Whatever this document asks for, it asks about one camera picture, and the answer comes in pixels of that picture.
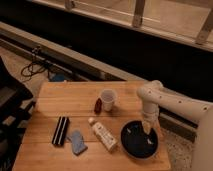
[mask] cable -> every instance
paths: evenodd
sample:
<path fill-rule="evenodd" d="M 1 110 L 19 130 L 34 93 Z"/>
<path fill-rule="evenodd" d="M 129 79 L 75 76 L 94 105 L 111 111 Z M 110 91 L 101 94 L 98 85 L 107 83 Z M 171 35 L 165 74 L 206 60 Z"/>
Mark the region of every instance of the cable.
<path fill-rule="evenodd" d="M 32 50 L 31 53 L 31 63 L 27 66 L 25 66 L 22 70 L 21 70 L 21 75 L 23 77 L 28 78 L 27 80 L 24 80 L 23 83 L 30 81 L 32 79 L 32 77 L 36 74 L 40 74 L 43 73 L 47 70 L 48 72 L 48 79 L 50 77 L 50 67 L 53 64 L 47 63 L 46 60 L 38 60 L 37 59 L 37 55 L 39 54 L 39 52 L 41 51 L 41 47 L 37 46 Z"/>

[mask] white cup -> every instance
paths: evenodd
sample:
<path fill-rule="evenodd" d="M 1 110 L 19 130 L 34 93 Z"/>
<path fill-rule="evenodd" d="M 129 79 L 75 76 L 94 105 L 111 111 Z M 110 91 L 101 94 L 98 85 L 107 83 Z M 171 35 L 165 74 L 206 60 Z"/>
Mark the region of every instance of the white cup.
<path fill-rule="evenodd" d="M 102 90 L 100 93 L 100 99 L 102 101 L 102 108 L 107 112 L 111 111 L 116 98 L 117 98 L 117 94 L 116 94 L 115 90 L 112 90 L 112 89 Z"/>

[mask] black chair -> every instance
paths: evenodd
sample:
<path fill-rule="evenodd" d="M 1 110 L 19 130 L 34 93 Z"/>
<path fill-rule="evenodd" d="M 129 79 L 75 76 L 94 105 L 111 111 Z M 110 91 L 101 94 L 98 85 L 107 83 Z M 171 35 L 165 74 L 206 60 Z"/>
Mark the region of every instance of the black chair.
<path fill-rule="evenodd" d="M 11 169 L 21 142 L 19 134 L 24 132 L 18 125 L 30 118 L 28 111 L 34 102 L 31 101 L 25 109 L 20 106 L 32 97 L 32 93 L 10 75 L 0 57 L 0 170 Z M 5 124 L 10 116 L 15 119 L 10 125 Z"/>

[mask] black wall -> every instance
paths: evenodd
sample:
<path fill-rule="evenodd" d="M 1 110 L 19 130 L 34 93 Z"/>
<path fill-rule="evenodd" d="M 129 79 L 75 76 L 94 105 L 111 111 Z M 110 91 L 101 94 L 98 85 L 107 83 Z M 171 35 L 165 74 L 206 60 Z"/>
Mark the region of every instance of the black wall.
<path fill-rule="evenodd" d="M 213 53 L 25 0 L 1 0 L 0 20 L 188 96 L 213 101 Z"/>

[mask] black plate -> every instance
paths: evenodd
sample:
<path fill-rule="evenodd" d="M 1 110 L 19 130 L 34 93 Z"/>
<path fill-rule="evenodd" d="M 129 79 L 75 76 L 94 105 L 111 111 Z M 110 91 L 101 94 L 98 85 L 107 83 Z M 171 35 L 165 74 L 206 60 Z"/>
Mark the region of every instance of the black plate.
<path fill-rule="evenodd" d="M 141 121 L 131 121 L 121 131 L 121 142 L 132 156 L 147 158 L 157 150 L 158 137 L 154 129 L 149 135 L 145 134 Z"/>

